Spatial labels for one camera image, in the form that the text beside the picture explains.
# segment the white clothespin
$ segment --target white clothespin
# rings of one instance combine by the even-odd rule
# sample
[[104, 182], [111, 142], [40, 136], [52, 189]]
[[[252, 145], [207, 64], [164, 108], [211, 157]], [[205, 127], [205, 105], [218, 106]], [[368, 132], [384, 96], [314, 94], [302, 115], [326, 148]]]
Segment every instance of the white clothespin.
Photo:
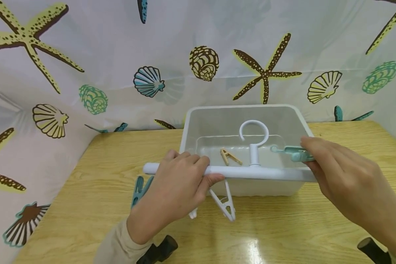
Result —
[[221, 211], [223, 212], [223, 214], [225, 215], [225, 217], [227, 217], [231, 222], [233, 222], [236, 219], [236, 215], [235, 215], [235, 208], [233, 206], [233, 199], [232, 199], [232, 195], [230, 193], [230, 188], [229, 188], [229, 184], [228, 182], [225, 180], [225, 186], [226, 186], [226, 192], [227, 192], [227, 202], [222, 202], [217, 195], [214, 193], [214, 191], [212, 189], [210, 189], [210, 194], [213, 197], [213, 199], [216, 201], [217, 205], [220, 207]]

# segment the yellow starfish print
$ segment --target yellow starfish print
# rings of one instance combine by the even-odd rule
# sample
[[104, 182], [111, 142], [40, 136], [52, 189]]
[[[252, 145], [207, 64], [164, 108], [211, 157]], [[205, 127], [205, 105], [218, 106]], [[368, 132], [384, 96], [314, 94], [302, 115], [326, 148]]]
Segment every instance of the yellow starfish print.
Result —
[[[387, 2], [390, 2], [390, 3], [396, 4], [396, 0], [383, 0], [383, 1], [387, 1]], [[378, 47], [378, 45], [380, 44], [380, 42], [382, 41], [382, 39], [384, 39], [384, 37], [387, 35], [387, 33], [389, 33], [390, 30], [392, 30], [392, 28], [395, 25], [396, 25], [396, 13], [392, 16], [392, 18], [389, 20], [389, 22], [387, 22], [387, 24], [384, 26], [384, 28], [378, 34], [376, 39], [373, 41], [371, 46], [368, 48], [367, 52], [365, 52], [365, 55], [368, 55], [373, 50], [375, 50]]]
[[0, 32], [0, 50], [2, 48], [25, 47], [29, 57], [44, 74], [58, 94], [60, 94], [59, 86], [53, 77], [51, 77], [50, 73], [48, 73], [44, 64], [40, 61], [35, 48], [65, 62], [80, 72], [84, 72], [81, 67], [75, 64], [75, 62], [67, 56], [55, 48], [43, 43], [39, 39], [40, 36], [52, 25], [56, 24], [57, 21], [59, 21], [68, 12], [68, 10], [69, 7], [64, 3], [56, 3], [34, 16], [28, 23], [26, 23], [26, 25], [22, 26], [3, 1], [0, 1], [0, 18], [3, 19], [3, 21], [6, 22], [13, 31], [13, 33]]
[[250, 55], [246, 54], [245, 52], [234, 49], [234, 55], [236, 55], [241, 61], [245, 62], [247, 66], [249, 66], [253, 71], [259, 73], [259, 76], [254, 80], [250, 81], [242, 90], [238, 92], [238, 94], [233, 98], [233, 100], [238, 100], [242, 97], [247, 91], [249, 91], [252, 87], [254, 87], [261, 79], [262, 87], [261, 87], [261, 97], [263, 104], [266, 105], [268, 101], [268, 79], [269, 78], [288, 78], [293, 76], [301, 75], [301, 72], [293, 71], [293, 72], [281, 72], [281, 71], [273, 71], [274, 67], [278, 63], [280, 57], [282, 56], [283, 52], [286, 49], [287, 44], [289, 43], [291, 34], [287, 33], [283, 40], [279, 43], [278, 47], [276, 48], [275, 53], [271, 56], [270, 61], [267, 64], [267, 69], [264, 70], [258, 62], [253, 59]]

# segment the white plastic basin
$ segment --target white plastic basin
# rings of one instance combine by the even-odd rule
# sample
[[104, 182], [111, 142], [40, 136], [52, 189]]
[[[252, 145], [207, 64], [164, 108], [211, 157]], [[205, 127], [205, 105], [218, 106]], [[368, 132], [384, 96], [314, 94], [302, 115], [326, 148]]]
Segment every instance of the white plastic basin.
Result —
[[[247, 120], [259, 120], [270, 130], [268, 141], [259, 147], [259, 162], [267, 168], [307, 168], [300, 162], [293, 162], [290, 156], [271, 152], [273, 144], [283, 148], [286, 145], [299, 146], [301, 136], [313, 136], [299, 110], [286, 104], [242, 105], [242, 106], [202, 106], [187, 112], [180, 152], [206, 155], [210, 165], [225, 166], [220, 154], [221, 148], [240, 159], [242, 166], [250, 165], [251, 143], [264, 138], [259, 126], [248, 125], [239, 137], [239, 128]], [[241, 166], [229, 160], [229, 166]], [[295, 194], [304, 182], [285, 180], [228, 179], [233, 196], [286, 195]], [[225, 184], [212, 187], [217, 195], [226, 196]]]

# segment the scallop shell print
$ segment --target scallop shell print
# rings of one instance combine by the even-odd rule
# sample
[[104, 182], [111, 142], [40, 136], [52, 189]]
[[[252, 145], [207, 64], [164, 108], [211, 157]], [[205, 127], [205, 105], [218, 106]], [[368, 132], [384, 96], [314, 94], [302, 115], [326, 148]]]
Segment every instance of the scallop shell print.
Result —
[[32, 119], [39, 130], [53, 139], [65, 137], [67, 114], [49, 104], [38, 104], [32, 108]]
[[50, 205], [37, 206], [37, 202], [25, 205], [15, 215], [17, 220], [4, 232], [4, 243], [10, 247], [23, 247], [49, 207]]
[[219, 56], [205, 45], [195, 47], [190, 53], [189, 65], [198, 79], [212, 81], [219, 68]]
[[160, 70], [151, 66], [140, 67], [134, 75], [133, 84], [140, 94], [151, 98], [165, 87]]
[[307, 98], [311, 103], [318, 103], [321, 99], [329, 99], [336, 89], [339, 87], [337, 83], [342, 77], [342, 73], [335, 71], [327, 71], [315, 78], [309, 86]]
[[84, 107], [91, 114], [101, 114], [106, 111], [109, 100], [100, 89], [85, 84], [79, 88], [79, 96], [84, 103]]
[[375, 94], [386, 84], [390, 83], [396, 76], [396, 62], [389, 61], [385, 62], [380, 66], [377, 66], [370, 75], [365, 78], [364, 84], [362, 85], [362, 91], [367, 94]]

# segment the shower curtain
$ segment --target shower curtain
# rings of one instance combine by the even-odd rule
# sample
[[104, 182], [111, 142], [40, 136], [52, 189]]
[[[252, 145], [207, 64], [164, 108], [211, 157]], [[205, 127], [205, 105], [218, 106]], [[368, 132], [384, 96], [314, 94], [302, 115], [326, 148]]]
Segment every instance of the shower curtain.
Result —
[[98, 133], [261, 103], [396, 137], [396, 0], [0, 0], [0, 263]]

